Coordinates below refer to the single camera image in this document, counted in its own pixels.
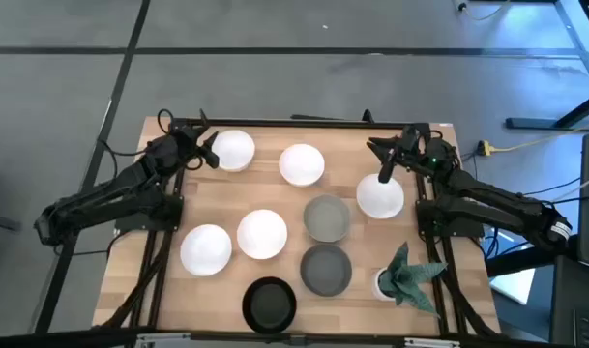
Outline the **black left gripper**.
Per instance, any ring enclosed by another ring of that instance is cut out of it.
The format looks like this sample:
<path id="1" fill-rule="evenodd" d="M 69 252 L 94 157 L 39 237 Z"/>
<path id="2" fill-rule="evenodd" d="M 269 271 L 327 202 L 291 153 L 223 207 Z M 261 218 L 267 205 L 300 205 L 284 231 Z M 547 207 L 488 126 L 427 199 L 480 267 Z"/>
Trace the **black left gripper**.
<path id="1" fill-rule="evenodd" d="M 203 159 L 211 168 L 220 166 L 219 156 L 213 152 L 212 146 L 219 133 L 215 131 L 200 146 L 199 137 L 206 131 L 205 126 L 171 126 L 169 136 L 172 138 L 167 146 L 169 162 L 189 162 L 195 158 Z"/>

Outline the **light grey bowl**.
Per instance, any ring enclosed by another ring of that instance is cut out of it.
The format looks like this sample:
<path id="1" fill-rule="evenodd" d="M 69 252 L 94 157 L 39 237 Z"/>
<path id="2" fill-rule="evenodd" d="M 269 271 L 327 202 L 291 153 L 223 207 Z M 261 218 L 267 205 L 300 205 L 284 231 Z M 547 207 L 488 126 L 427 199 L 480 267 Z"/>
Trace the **light grey bowl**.
<path id="1" fill-rule="evenodd" d="M 350 230 L 350 211 L 341 198 L 323 194 L 314 197 L 303 212 L 308 234 L 317 242 L 335 243 Z"/>

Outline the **green plant in white pot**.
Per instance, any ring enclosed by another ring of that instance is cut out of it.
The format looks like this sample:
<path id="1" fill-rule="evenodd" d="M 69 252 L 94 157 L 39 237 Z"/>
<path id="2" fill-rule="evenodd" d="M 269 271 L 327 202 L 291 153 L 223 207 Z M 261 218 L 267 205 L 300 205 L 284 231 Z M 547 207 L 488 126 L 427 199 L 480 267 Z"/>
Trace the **green plant in white pot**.
<path id="1" fill-rule="evenodd" d="M 414 308 L 439 318 L 428 295 L 419 287 L 431 282 L 446 268 L 444 262 L 410 265 L 409 245 L 404 242 L 396 251 L 389 265 L 376 273 L 373 290 L 379 297 L 393 301 L 397 306 L 409 304 Z"/>

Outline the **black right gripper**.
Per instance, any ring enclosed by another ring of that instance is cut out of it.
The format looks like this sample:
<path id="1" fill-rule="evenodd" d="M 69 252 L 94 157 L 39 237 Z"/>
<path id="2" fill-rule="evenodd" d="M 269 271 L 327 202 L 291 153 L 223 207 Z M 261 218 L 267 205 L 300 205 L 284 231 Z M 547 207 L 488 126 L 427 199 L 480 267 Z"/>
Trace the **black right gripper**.
<path id="1" fill-rule="evenodd" d="M 406 125 L 401 130 L 398 139 L 394 137 L 379 138 L 370 137 L 368 147 L 376 154 L 383 155 L 381 159 L 381 169 L 378 173 L 378 181 L 387 184 L 393 175 L 395 168 L 395 148 L 402 158 L 417 158 L 420 155 L 421 140 L 429 139 L 431 129 L 429 124 L 415 123 Z"/>

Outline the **black office desk frame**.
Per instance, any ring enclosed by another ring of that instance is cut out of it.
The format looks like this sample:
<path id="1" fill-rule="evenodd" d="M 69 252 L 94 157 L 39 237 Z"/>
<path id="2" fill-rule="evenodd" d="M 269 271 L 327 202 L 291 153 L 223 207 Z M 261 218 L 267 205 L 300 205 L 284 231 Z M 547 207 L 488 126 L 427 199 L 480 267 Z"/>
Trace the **black office desk frame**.
<path id="1" fill-rule="evenodd" d="M 589 116 L 589 99 L 559 119 L 507 118 L 505 126 L 511 130 L 572 131 L 574 126 Z"/>

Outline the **black aluminium table frame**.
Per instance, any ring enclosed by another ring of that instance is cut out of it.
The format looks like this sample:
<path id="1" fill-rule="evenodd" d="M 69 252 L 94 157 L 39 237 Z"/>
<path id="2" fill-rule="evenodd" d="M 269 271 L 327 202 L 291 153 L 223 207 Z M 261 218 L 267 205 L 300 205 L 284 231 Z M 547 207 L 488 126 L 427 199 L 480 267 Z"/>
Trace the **black aluminium table frame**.
<path id="1" fill-rule="evenodd" d="M 395 171 L 394 177 L 405 193 L 404 207 L 395 217 L 373 219 L 357 205 L 358 183 L 379 168 L 368 148 L 368 139 L 396 135 L 400 125 L 219 119 L 212 122 L 212 128 L 247 132 L 256 147 L 253 161 L 241 172 L 203 167 L 171 184 L 171 189 L 184 198 L 183 217 L 173 235 L 166 269 L 146 291 L 140 308 L 141 324 L 162 331 L 254 334 L 243 317 L 244 294 L 255 280 L 275 276 L 291 286 L 297 299 L 295 317 L 285 334 L 430 337 L 471 333 L 472 326 L 455 310 L 441 281 L 423 285 L 438 307 L 439 318 L 374 295 L 375 274 L 407 242 L 413 264 L 425 263 L 431 251 L 449 261 L 451 272 L 474 310 L 491 329 L 498 329 L 479 248 L 466 238 L 438 244 L 425 242 L 419 236 L 415 203 L 433 196 L 429 181 L 402 168 Z M 309 144 L 324 157 L 324 173 L 311 186 L 294 187 L 280 174 L 280 155 L 294 144 Z M 340 197 L 351 214 L 349 233 L 339 245 L 351 261 L 352 277 L 348 287 L 334 297 L 313 294 L 300 276 L 301 260 L 313 244 L 303 224 L 303 211 L 312 198 L 322 194 Z M 272 210 L 286 223 L 288 238 L 278 255 L 255 260 L 235 248 L 228 264 L 215 275 L 199 277 L 184 269 L 180 245 L 188 232 L 202 224 L 215 224 L 234 234 L 241 219 L 258 209 Z"/>

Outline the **white bowl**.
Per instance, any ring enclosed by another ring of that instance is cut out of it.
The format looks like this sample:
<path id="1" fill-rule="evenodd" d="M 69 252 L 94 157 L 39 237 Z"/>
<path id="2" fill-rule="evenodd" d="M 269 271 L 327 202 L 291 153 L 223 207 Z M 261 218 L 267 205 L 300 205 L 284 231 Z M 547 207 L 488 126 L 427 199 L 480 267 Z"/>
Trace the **white bowl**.
<path id="1" fill-rule="evenodd" d="M 220 169 L 239 172 L 250 165 L 255 144 L 253 139 L 242 130 L 226 130 L 218 134 L 212 150 L 219 157 Z"/>
<path id="2" fill-rule="evenodd" d="M 229 262 L 232 242 L 227 232 L 215 224 L 203 224 L 190 231 L 180 246 L 183 267 L 193 276 L 212 276 Z"/>
<path id="3" fill-rule="evenodd" d="M 404 206 L 404 191 L 401 184 L 391 178 L 380 183 L 377 174 L 364 177 L 356 187 L 359 208 L 369 218 L 388 219 L 395 217 Z"/>
<path id="4" fill-rule="evenodd" d="M 288 233 L 284 219 L 271 210 L 255 210 L 244 216 L 237 228 L 240 250 L 256 260 L 278 255 L 285 247 Z"/>
<path id="5" fill-rule="evenodd" d="M 323 175 L 325 160 L 321 152 L 309 144 L 294 144 L 280 155 L 279 171 L 283 179 L 294 187 L 308 187 Z"/>

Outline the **black bowl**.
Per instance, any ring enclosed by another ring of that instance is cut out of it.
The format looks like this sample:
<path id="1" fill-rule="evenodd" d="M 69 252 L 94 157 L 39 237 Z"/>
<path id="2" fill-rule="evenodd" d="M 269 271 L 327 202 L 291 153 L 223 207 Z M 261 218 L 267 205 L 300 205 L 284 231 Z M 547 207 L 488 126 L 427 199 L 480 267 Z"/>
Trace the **black bowl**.
<path id="1" fill-rule="evenodd" d="M 293 322 L 297 299 L 284 280 L 265 276 L 254 281 L 246 290 L 242 313 L 248 326 L 258 334 L 279 334 Z"/>

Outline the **dark grey bowl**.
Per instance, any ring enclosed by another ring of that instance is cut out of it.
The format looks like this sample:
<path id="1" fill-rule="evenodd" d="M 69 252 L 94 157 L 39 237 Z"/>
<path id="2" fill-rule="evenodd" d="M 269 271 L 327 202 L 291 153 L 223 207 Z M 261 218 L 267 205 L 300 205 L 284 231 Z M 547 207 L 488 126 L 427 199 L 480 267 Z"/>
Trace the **dark grey bowl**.
<path id="1" fill-rule="evenodd" d="M 316 245 L 305 252 L 300 265 L 300 276 L 312 293 L 334 297 L 348 287 L 352 266 L 347 254 L 340 247 Z"/>

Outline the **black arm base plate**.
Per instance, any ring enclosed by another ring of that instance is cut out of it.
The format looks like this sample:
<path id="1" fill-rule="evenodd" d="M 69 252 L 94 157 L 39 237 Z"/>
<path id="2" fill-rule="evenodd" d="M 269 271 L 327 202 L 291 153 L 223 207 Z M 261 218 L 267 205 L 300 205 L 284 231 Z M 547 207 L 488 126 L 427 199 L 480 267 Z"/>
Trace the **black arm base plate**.
<path id="1" fill-rule="evenodd" d="M 182 196 L 165 195 L 155 208 L 143 209 L 116 220 L 115 228 L 123 233 L 132 230 L 167 231 L 179 227 L 184 208 Z"/>
<path id="2" fill-rule="evenodd" d="M 466 214 L 472 204 L 454 197 L 415 203 L 419 231 L 431 237 L 483 237 L 483 226 Z"/>

